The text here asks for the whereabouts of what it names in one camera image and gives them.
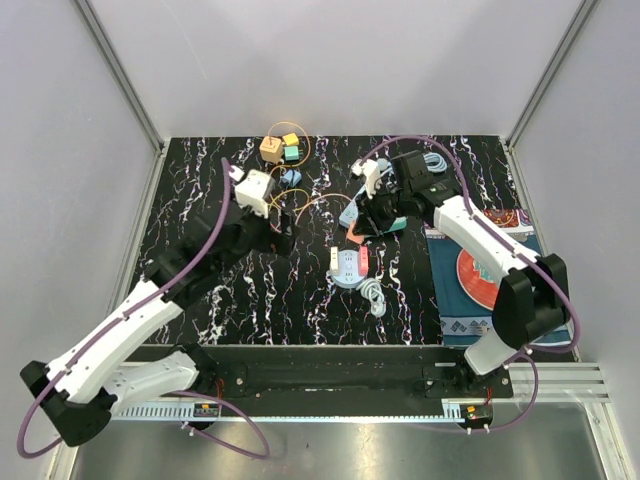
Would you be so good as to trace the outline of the pink plug adapter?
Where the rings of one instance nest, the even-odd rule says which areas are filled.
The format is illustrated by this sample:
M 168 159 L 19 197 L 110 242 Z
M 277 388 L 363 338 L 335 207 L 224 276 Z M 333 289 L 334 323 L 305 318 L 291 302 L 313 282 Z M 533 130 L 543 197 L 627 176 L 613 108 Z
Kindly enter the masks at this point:
M 358 273 L 360 276 L 367 277 L 369 271 L 369 253 L 365 245 L 360 245 L 358 250 Z

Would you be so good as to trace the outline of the salmon cube charger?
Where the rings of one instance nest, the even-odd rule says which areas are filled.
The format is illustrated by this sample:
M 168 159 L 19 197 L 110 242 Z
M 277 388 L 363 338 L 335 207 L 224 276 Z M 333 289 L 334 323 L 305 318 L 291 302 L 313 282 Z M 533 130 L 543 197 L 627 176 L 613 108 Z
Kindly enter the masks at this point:
M 353 242 L 357 245 L 362 245 L 368 238 L 367 235 L 364 234 L 358 234 L 355 232 L 355 226 L 356 226 L 356 222 L 353 221 L 350 223 L 348 229 L 347 229 L 347 233 L 346 233 L 346 238 L 350 241 Z

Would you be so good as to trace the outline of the white cube charger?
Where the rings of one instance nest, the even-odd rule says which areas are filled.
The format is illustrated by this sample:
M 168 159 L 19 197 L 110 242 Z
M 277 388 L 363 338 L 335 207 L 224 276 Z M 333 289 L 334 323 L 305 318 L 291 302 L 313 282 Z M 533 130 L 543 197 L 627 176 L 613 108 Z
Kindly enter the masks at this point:
M 333 275 L 337 275 L 340 272 L 339 249 L 335 246 L 330 248 L 329 271 Z

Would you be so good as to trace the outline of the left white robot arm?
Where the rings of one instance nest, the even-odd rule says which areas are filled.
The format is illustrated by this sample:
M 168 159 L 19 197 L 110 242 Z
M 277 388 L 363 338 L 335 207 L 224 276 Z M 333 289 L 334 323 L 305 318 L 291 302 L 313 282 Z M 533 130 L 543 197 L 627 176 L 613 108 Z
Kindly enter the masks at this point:
M 31 361 L 20 377 L 53 424 L 61 442 L 82 445 L 130 404 L 175 391 L 218 392 L 218 363 L 194 344 L 176 345 L 166 357 L 129 373 L 119 366 L 156 330 L 211 291 L 249 253 L 289 255 L 296 228 L 287 211 L 280 225 L 247 208 L 214 219 L 196 217 L 184 236 L 147 267 L 123 303 L 82 341 L 48 362 Z

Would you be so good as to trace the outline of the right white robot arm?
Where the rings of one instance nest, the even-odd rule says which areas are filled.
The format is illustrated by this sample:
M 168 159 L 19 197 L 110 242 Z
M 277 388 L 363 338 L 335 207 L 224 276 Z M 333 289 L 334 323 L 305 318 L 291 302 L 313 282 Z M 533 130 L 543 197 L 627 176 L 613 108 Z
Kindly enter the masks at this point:
M 457 181 L 431 172 L 421 153 L 391 159 L 395 183 L 387 187 L 377 161 L 357 160 L 351 170 L 365 192 L 356 200 L 358 235 L 380 236 L 399 217 L 433 226 L 467 251 L 497 283 L 492 327 L 464 352 L 454 384 L 476 396 L 490 383 L 490 373 L 524 347 L 564 326 L 570 319 L 564 261 L 541 256 L 493 224 L 464 196 Z

